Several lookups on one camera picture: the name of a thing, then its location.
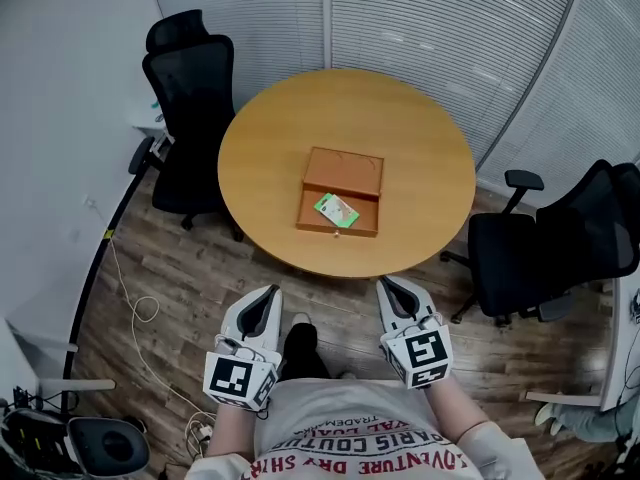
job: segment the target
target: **open wooden box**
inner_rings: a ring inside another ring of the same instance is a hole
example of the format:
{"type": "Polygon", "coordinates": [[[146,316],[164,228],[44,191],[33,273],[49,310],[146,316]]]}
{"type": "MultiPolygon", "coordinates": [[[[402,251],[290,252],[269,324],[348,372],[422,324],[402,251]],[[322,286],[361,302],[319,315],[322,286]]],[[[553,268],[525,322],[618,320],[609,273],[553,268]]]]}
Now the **open wooden box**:
{"type": "Polygon", "coordinates": [[[296,227],[324,233],[376,236],[383,164],[382,158],[374,156],[312,148],[302,181],[296,227]],[[314,208],[328,192],[339,196],[360,214],[351,227],[339,228],[314,208]]]}

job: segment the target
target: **white wall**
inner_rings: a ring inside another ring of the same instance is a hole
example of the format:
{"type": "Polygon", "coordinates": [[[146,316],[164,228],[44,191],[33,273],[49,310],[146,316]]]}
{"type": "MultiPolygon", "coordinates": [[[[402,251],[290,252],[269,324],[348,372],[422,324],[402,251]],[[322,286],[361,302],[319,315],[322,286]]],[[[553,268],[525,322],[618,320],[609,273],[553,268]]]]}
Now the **white wall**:
{"type": "Polygon", "coordinates": [[[131,182],[160,17],[156,0],[0,0],[0,314],[20,330],[69,338],[103,233],[83,200],[110,219],[131,182]]]}

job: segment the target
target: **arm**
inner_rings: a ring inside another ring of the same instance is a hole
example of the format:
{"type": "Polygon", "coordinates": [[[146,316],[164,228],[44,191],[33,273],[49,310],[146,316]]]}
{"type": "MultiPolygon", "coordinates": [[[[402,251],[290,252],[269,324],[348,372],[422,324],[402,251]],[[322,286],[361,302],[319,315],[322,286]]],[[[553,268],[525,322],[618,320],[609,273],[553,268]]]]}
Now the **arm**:
{"type": "Polygon", "coordinates": [[[544,480],[523,439],[510,439],[453,377],[434,382],[427,399],[444,437],[456,443],[482,478],[544,480]]]}
{"type": "Polygon", "coordinates": [[[462,391],[453,377],[434,382],[425,393],[442,435],[451,442],[457,443],[467,430],[489,421],[489,417],[462,391]]]}
{"type": "Polygon", "coordinates": [[[255,424],[255,413],[230,405],[220,405],[205,457],[237,453],[252,462],[255,424]]]}

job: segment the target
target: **black cable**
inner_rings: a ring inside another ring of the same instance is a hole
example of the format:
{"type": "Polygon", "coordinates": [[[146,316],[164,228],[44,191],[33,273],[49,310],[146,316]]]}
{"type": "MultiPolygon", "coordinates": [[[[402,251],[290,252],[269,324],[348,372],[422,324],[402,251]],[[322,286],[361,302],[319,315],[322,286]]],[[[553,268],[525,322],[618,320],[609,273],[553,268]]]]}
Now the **black cable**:
{"type": "Polygon", "coordinates": [[[205,452],[202,451],[202,443],[204,442],[207,443],[207,448],[209,448],[209,445],[211,444],[211,438],[209,436],[204,436],[202,439],[200,439],[200,441],[198,441],[198,450],[200,450],[200,455],[202,456],[201,458],[204,458],[205,454],[205,452]]]}
{"type": "Polygon", "coordinates": [[[640,381],[638,382],[638,384],[636,384],[635,386],[629,386],[629,381],[631,380],[631,378],[633,377],[633,375],[640,370],[640,365],[636,366],[630,375],[627,375],[627,371],[629,369],[629,361],[631,359],[631,352],[633,352],[633,347],[636,344],[636,340],[638,339],[638,335],[640,335],[640,327],[638,327],[638,330],[636,331],[636,335],[633,338],[633,341],[631,342],[631,346],[629,347],[629,353],[627,354],[627,360],[625,361],[625,365],[624,365],[624,386],[622,387],[622,392],[620,393],[620,396],[618,397],[618,401],[616,402],[616,406],[613,409],[615,412],[613,413],[613,422],[616,426],[616,433],[618,434],[618,438],[622,439],[625,438],[626,436],[623,436],[622,433],[620,432],[620,428],[618,427],[618,411],[620,410],[620,407],[622,406],[622,397],[624,396],[624,392],[625,390],[633,390],[633,389],[637,389],[640,388],[640,381]]]}
{"type": "Polygon", "coordinates": [[[260,409],[256,413],[256,418],[258,418],[261,421],[265,421],[269,417],[269,406],[270,405],[271,405],[271,398],[267,398],[267,405],[264,406],[264,409],[260,409]]]}
{"type": "MultiPolygon", "coordinates": [[[[47,403],[50,406],[52,406],[53,408],[57,409],[58,411],[62,412],[62,409],[60,407],[58,407],[57,405],[51,403],[49,400],[54,399],[57,396],[60,396],[63,393],[73,393],[76,396],[76,404],[73,406],[72,409],[67,409],[67,412],[71,412],[74,411],[75,409],[78,408],[78,405],[80,404],[80,395],[78,395],[78,393],[76,393],[75,391],[60,391],[59,393],[56,393],[55,395],[50,396],[49,398],[42,398],[38,395],[30,395],[28,391],[24,392],[27,395],[27,403],[30,404],[31,402],[33,402],[34,400],[36,402],[41,402],[41,403],[47,403]]],[[[7,412],[9,411],[9,409],[11,409],[11,407],[13,407],[14,405],[16,405],[15,402],[13,402],[12,404],[9,404],[5,407],[5,414],[7,414],[7,412]]]]}

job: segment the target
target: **wooden floor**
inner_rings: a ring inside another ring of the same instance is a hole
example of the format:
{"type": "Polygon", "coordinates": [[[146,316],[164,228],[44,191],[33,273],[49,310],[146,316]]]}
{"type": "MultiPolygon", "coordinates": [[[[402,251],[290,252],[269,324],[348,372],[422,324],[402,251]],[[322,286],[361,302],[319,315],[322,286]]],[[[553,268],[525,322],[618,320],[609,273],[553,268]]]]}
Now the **wooden floor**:
{"type": "MultiPolygon", "coordinates": [[[[360,378],[395,379],[378,350],[382,327],[372,280],[337,280],[300,272],[271,258],[248,239],[236,243],[215,216],[200,216],[190,232],[181,217],[151,207],[154,173],[147,174],[115,234],[124,280],[133,299],[156,297],[157,318],[136,323],[145,359],[174,389],[215,412],[202,393],[205,352],[213,347],[225,309],[242,294],[270,283],[285,295],[283,335],[293,313],[305,311],[318,328],[320,354],[336,374],[345,366],[360,378]]],[[[499,211],[504,200],[479,191],[473,212],[499,211]]],[[[466,254],[466,226],[449,249],[466,254]]],[[[469,272],[431,258],[401,275],[424,286],[438,311],[450,317],[470,295],[469,272]]],[[[143,478],[157,478],[165,462],[190,463],[184,427],[193,409],[158,385],[143,367],[131,336],[131,310],[123,299],[113,254],[107,249],[84,314],[74,378],[108,377],[116,390],[83,394],[77,412],[145,420],[152,460],[143,478]]],[[[512,437],[524,437],[548,479],[578,478],[587,463],[613,457],[612,445],[591,445],[548,425],[534,427],[539,404],[527,390],[597,393],[603,382],[610,309],[580,290],[579,307],[556,323],[514,318],[499,330],[479,309],[451,325],[455,374],[485,411],[512,437]]],[[[143,316],[151,305],[141,303],[143,316]]],[[[170,468],[180,478],[180,468],[170,468]]]]}

